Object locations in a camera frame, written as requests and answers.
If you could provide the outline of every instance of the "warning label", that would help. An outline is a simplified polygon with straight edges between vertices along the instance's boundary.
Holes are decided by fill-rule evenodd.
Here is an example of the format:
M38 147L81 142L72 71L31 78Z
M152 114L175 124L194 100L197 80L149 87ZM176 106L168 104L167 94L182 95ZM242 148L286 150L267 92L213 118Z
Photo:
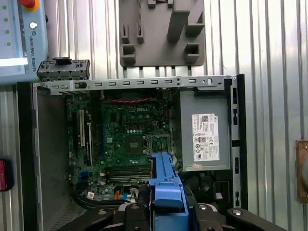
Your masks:
M219 160L218 117L215 114L192 115L193 160Z

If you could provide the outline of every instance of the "red cable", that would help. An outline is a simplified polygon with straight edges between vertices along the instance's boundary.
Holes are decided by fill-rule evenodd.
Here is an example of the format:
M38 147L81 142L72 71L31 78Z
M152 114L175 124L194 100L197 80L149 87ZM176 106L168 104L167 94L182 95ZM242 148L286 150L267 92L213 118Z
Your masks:
M145 99L142 99L142 100L133 100L133 101L110 100L110 99L104 99L104 100L107 100L107 101L112 102L112 103L129 104L129 103L142 103L142 102L149 101L149 100L151 100L151 99L153 99L153 97L145 98Z

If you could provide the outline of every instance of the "corrugated metal wall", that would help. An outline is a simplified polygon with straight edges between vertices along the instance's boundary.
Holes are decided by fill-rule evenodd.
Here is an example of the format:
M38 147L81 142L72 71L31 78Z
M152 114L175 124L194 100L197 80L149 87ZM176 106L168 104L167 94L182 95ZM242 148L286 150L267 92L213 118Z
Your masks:
M23 231L17 98L10 86L0 87L0 158L12 161L14 175L14 187L0 192L0 231Z
M244 73L249 209L288 230L308 230L295 180L295 140L308 139L305 0L205 0L206 64L191 70L123 70L117 0L45 2L51 57L91 58L94 79Z

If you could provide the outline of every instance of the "screw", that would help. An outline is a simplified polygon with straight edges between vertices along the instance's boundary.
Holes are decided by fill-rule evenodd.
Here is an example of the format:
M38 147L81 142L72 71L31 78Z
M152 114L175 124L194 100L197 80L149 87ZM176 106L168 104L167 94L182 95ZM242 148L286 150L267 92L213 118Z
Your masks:
M38 27L38 24L37 24L36 22L31 22L31 23L29 24L29 27L30 27L32 30L34 30L34 29L36 29L36 28Z
M99 212L98 212L98 215L105 215L107 212L103 209L101 209Z
M237 216L240 216L240 215L243 214L240 210L236 210L236 209L233 210L232 213L235 214L235 215L237 215Z
M205 205L199 205L199 209L206 210L207 207Z

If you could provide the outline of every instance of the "motherboard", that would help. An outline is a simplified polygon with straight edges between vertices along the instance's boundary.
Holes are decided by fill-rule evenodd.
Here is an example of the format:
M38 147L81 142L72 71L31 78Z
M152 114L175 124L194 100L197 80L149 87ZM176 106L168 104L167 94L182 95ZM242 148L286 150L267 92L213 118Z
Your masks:
M147 183L151 153L171 152L165 101L67 96L69 180L75 192L113 197Z

